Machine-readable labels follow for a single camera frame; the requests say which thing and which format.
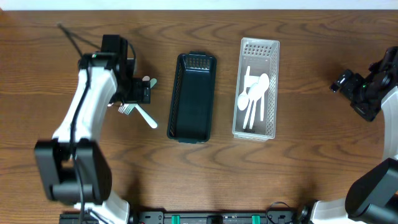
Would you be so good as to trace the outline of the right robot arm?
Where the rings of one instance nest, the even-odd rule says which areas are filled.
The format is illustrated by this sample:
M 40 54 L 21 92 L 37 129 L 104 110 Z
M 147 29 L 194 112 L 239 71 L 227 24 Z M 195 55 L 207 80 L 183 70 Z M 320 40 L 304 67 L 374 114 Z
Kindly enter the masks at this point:
M 368 75 L 345 70 L 331 85 L 349 100 L 366 121 L 384 120 L 384 140 L 378 165 L 354 181 L 345 197 L 318 200 L 302 209 L 300 223 L 397 224 L 397 47 L 389 47 Z

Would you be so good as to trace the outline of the white spoon bowl down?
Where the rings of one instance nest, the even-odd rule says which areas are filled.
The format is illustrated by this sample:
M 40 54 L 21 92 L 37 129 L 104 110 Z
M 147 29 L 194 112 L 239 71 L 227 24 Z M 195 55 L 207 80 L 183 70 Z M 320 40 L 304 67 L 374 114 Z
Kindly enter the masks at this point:
M 248 106 L 248 102 L 249 102 L 247 88 L 248 88 L 248 84 L 249 84 L 250 70 L 251 70 L 251 67 L 247 66 L 246 73 L 245 73 L 245 76 L 244 76 L 244 81 L 243 81 L 243 83 L 244 83 L 243 92 L 240 93 L 239 96 L 238 96 L 238 108 L 241 111 L 246 109 L 246 107 Z

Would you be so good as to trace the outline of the mint green plastic fork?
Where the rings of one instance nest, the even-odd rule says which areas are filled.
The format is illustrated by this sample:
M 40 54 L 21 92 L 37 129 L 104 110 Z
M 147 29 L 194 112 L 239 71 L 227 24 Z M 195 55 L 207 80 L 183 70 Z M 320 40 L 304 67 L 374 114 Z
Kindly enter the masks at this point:
M 153 86 L 157 83 L 157 79 L 156 78 L 152 78 L 150 79 L 150 88 L 153 88 Z

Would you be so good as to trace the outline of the white spoon horizontal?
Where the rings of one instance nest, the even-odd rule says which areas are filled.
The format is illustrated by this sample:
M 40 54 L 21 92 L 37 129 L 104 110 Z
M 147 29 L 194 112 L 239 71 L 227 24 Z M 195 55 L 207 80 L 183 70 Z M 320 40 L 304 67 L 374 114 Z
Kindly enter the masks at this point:
M 262 97 L 263 95 L 263 87 L 260 86 L 260 84 L 255 83 L 249 90 L 249 98 L 251 102 L 251 114 L 250 114 L 250 123 L 249 123 L 249 129 L 252 129 L 254 125 L 254 119 L 256 115 L 256 105 L 257 101 Z

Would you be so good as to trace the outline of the white spoon bowl up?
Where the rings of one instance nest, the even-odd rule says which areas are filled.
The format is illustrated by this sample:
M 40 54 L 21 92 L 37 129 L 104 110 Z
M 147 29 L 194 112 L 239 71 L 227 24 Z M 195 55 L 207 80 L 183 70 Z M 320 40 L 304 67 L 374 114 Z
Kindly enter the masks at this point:
M 246 129 L 246 126 L 247 126 L 248 121 L 249 121 L 249 115 L 250 115 L 251 110 L 252 110 L 252 104 L 253 104 L 253 101 L 254 101 L 254 97 L 257 95 L 257 86 L 258 86 L 257 83 L 253 84 L 250 87 L 249 91 L 248 91 L 249 105 L 248 105 L 248 108 L 247 108 L 247 111 L 246 111 L 246 115 L 245 115 L 245 118 L 244 118 L 243 129 Z

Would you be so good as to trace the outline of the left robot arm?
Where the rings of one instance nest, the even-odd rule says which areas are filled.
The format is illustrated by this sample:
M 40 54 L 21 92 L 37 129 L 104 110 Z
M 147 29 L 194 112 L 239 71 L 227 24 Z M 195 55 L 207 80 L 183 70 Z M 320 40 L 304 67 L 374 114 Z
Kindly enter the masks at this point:
M 147 124 L 157 122 L 142 109 L 150 103 L 154 78 L 134 77 L 133 46 L 120 35 L 104 35 L 99 51 L 81 54 L 78 86 L 67 115 L 50 140 L 34 147 L 46 197 L 78 211 L 66 223 L 132 223 L 131 208 L 112 190 L 112 174 L 98 145 L 108 107 L 138 110 Z

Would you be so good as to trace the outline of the white spoon clear basket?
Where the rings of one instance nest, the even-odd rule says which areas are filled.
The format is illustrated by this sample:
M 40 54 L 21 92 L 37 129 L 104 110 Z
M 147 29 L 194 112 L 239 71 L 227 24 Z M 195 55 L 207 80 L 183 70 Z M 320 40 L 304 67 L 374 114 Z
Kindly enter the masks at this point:
M 269 76 L 266 73 L 263 73 L 259 77 L 259 86 L 261 87 L 261 121 L 264 120 L 264 113 L 265 113 L 265 92 L 269 89 L 270 81 Z

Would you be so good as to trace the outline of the white plastic fork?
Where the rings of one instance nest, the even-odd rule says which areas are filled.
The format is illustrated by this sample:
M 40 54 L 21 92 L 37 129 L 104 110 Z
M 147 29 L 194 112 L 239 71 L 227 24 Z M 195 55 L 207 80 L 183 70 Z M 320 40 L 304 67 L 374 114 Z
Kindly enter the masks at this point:
M 149 76 L 144 76 L 142 78 L 142 81 L 150 81 L 150 77 Z M 122 113 L 122 114 L 129 115 L 131 113 L 131 111 L 134 109 L 134 107 L 135 107 L 134 105 L 130 105 L 130 104 L 125 103 L 125 104 L 122 104 L 119 107 L 118 111 L 120 113 Z
M 147 124 L 152 128 L 155 129 L 158 127 L 157 122 L 138 104 L 135 105 L 135 108 L 140 112 L 142 117 L 145 119 Z

